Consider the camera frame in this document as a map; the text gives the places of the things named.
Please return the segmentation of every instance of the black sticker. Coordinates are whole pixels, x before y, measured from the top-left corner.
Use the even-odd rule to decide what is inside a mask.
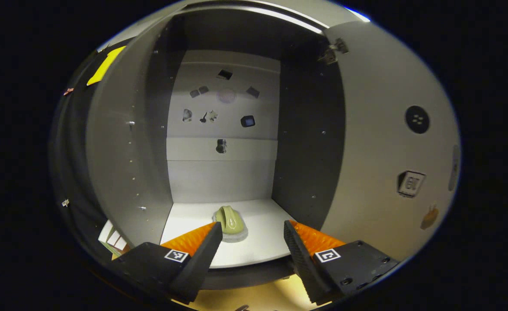
[[[410,130],[417,134],[423,134],[430,126],[430,120],[425,110],[419,106],[411,106],[406,111],[406,123]]]
[[[248,90],[246,90],[246,93],[248,93],[248,94],[250,94],[250,95],[254,96],[255,98],[258,98],[258,96],[259,96],[259,91],[258,91],[258,90],[256,90],[256,89],[255,89],[255,88],[253,88],[253,87],[250,87]]]
[[[230,73],[226,70],[221,70],[220,73],[217,75],[219,79],[230,79],[230,77],[233,76],[233,73]]]
[[[405,171],[398,176],[398,193],[404,197],[415,197],[426,175],[415,171]]]
[[[240,124],[242,124],[242,127],[250,127],[256,125],[256,121],[254,116],[244,116],[240,119]]]
[[[208,87],[207,86],[201,86],[198,91],[200,91],[200,94],[205,94],[207,93],[209,90],[208,90]]]

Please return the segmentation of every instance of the green computer mouse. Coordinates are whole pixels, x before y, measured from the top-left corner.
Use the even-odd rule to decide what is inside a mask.
[[[239,234],[244,230],[242,218],[229,205],[221,206],[216,212],[216,220],[221,222],[224,234]]]

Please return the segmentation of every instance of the shelf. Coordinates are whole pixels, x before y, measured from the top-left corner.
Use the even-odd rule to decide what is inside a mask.
[[[237,243],[221,242],[210,268],[232,268],[266,262],[290,254],[283,239],[285,220],[293,219],[272,199],[225,203],[174,203],[161,242],[167,242],[211,223],[223,205],[242,215],[248,237]]]

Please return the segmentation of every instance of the black circle sticker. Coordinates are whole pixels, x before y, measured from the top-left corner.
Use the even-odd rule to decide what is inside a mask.
[[[406,111],[406,123],[417,134],[423,134],[428,130],[430,120],[428,114],[419,106],[411,106]]]

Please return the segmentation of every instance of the yellow sticky note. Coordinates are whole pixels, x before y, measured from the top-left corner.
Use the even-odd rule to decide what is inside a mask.
[[[104,59],[104,61],[100,65],[100,67],[98,67],[98,69],[96,70],[96,73],[94,73],[94,75],[88,80],[88,82],[86,83],[86,86],[89,86],[89,85],[96,83],[96,82],[100,82],[100,80],[102,80],[102,78],[104,77],[106,71],[108,71],[108,68],[110,67],[110,65],[114,62],[117,55],[119,55],[119,53],[121,53],[121,51],[124,48],[125,47],[117,48],[117,49],[111,51],[110,53],[108,53],[108,55],[106,56],[106,59]]]

